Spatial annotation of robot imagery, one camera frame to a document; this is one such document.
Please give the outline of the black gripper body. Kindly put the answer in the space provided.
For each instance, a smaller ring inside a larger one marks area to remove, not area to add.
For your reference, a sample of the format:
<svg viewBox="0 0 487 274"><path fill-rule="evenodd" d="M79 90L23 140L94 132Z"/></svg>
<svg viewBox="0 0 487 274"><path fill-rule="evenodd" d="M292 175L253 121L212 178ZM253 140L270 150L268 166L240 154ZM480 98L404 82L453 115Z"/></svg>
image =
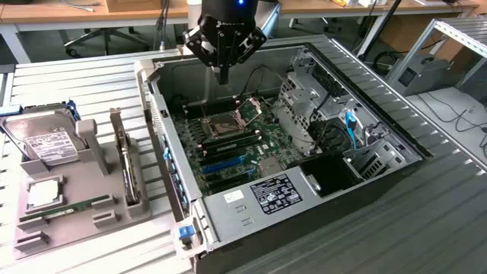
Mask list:
<svg viewBox="0 0 487 274"><path fill-rule="evenodd" d="M232 30L242 27L250 32L256 27L254 15L257 1L250 0L202 0L200 29L205 34L216 34L216 25L230 26Z"/></svg>

